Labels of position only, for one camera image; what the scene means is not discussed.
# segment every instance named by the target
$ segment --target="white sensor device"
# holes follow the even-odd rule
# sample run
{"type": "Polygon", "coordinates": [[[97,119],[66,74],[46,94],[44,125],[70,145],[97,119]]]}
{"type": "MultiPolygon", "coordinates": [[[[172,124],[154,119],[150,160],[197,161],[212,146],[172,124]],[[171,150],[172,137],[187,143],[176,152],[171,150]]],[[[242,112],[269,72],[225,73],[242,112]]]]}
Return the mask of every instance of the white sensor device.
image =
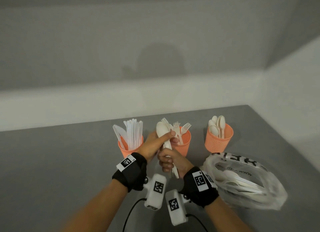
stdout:
{"type": "Polygon", "coordinates": [[[162,206],[163,197],[165,195],[167,178],[154,174],[152,179],[147,177],[147,183],[143,185],[148,190],[144,206],[152,210],[158,210],[162,206]]]}
{"type": "Polygon", "coordinates": [[[190,199],[183,194],[178,193],[178,190],[174,189],[165,194],[171,223],[176,226],[188,221],[186,217],[185,203],[190,202],[190,199]]]}

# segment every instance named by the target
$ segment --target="left hand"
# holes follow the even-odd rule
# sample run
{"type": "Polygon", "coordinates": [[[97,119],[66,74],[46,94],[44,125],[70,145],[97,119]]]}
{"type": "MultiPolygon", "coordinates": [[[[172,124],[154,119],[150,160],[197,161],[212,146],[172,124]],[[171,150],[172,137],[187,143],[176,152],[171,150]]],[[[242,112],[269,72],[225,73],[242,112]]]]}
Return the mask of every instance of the left hand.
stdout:
{"type": "Polygon", "coordinates": [[[165,141],[179,142],[179,139],[174,137],[175,134],[174,131],[170,130],[170,132],[164,134],[162,137],[158,137],[157,132],[154,131],[148,135],[146,142],[137,150],[137,153],[145,157],[149,163],[165,141]]]}

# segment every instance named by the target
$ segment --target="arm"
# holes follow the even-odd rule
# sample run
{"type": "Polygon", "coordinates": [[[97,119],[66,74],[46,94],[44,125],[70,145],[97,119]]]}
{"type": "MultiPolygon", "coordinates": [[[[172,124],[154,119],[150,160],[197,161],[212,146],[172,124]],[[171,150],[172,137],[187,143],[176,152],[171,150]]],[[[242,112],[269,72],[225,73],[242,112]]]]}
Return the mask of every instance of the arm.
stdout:
{"type": "Polygon", "coordinates": [[[242,222],[238,215],[230,207],[228,207],[220,197],[204,208],[218,232],[251,231],[249,227],[242,222]]]}
{"type": "MultiPolygon", "coordinates": [[[[150,133],[146,142],[137,151],[147,162],[150,162],[163,143],[169,139],[173,142],[175,132],[171,131],[158,138],[157,133],[150,133]]],[[[128,193],[128,188],[113,179],[98,195],[82,208],[66,224],[61,232],[106,232],[122,201],[128,193]]]]}
{"type": "MultiPolygon", "coordinates": [[[[193,164],[183,157],[177,150],[163,149],[158,154],[158,159],[163,172],[171,172],[171,169],[175,165],[178,169],[180,178],[183,178],[185,174],[194,167],[193,164]]],[[[220,197],[204,208],[218,232],[251,231],[248,226],[241,221],[237,214],[235,214],[234,211],[221,200],[220,197]]]]}
{"type": "Polygon", "coordinates": [[[67,223],[62,232],[106,232],[128,189],[112,180],[67,223]]]}

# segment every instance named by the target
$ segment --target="hand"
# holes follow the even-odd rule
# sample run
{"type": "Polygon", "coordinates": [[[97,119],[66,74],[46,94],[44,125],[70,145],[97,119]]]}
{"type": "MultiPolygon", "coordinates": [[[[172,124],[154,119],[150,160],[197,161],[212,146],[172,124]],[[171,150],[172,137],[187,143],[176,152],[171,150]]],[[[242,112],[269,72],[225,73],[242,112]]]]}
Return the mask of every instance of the hand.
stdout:
{"type": "Polygon", "coordinates": [[[163,172],[171,172],[172,168],[176,166],[179,178],[183,178],[184,175],[194,167],[194,165],[183,157],[177,150],[165,148],[158,154],[158,159],[163,172]]]}
{"type": "Polygon", "coordinates": [[[137,153],[145,157],[149,163],[165,141],[179,142],[179,139],[174,137],[175,134],[174,131],[170,130],[170,132],[164,134],[162,137],[158,137],[157,132],[154,131],[149,134],[145,143],[137,150],[137,153]]]}

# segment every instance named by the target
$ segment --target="orange cup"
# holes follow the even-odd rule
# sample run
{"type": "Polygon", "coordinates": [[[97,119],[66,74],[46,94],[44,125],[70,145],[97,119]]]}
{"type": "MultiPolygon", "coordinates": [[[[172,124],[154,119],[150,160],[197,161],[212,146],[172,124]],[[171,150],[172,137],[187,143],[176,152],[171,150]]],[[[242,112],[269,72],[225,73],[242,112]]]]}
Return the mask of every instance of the orange cup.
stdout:
{"type": "Polygon", "coordinates": [[[231,137],[233,136],[233,129],[228,124],[226,124],[226,127],[224,129],[224,136],[225,136],[224,139],[214,136],[209,131],[209,127],[208,127],[207,136],[205,138],[205,143],[204,143],[206,149],[210,153],[222,153],[224,151],[231,137]]]}
{"type": "Polygon", "coordinates": [[[120,148],[120,150],[121,150],[122,155],[123,155],[124,158],[126,158],[129,154],[132,154],[132,153],[136,152],[136,151],[138,150],[138,148],[141,147],[141,145],[143,144],[143,137],[142,137],[142,143],[141,143],[141,145],[140,145],[138,148],[136,148],[136,149],[134,149],[134,150],[126,150],[126,149],[128,149],[128,145],[127,145],[126,141],[125,141],[122,137],[120,137],[120,138],[121,138],[121,142],[122,142],[122,144],[123,144],[123,146],[124,146],[125,149],[123,149],[123,148],[121,147],[119,141],[118,141],[118,146],[119,146],[119,148],[120,148]]]}
{"type": "Polygon", "coordinates": [[[183,145],[171,143],[171,147],[173,149],[176,149],[179,153],[181,153],[182,156],[186,157],[189,149],[189,144],[191,141],[191,133],[189,130],[187,130],[187,132],[182,135],[182,141],[183,141],[183,145]]]}

